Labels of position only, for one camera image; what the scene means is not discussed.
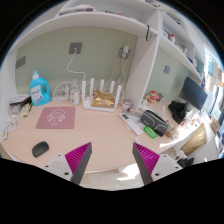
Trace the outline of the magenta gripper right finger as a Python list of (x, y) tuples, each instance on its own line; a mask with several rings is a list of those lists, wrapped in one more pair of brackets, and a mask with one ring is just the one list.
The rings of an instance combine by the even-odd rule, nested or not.
[(132, 153), (144, 185), (150, 184), (153, 181), (159, 180), (182, 169), (169, 155), (159, 155), (137, 143), (133, 144)]

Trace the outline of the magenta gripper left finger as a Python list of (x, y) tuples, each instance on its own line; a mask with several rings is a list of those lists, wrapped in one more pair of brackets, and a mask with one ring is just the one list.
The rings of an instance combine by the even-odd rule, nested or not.
[(92, 143), (86, 143), (67, 154), (57, 154), (43, 169), (79, 185), (92, 154)]

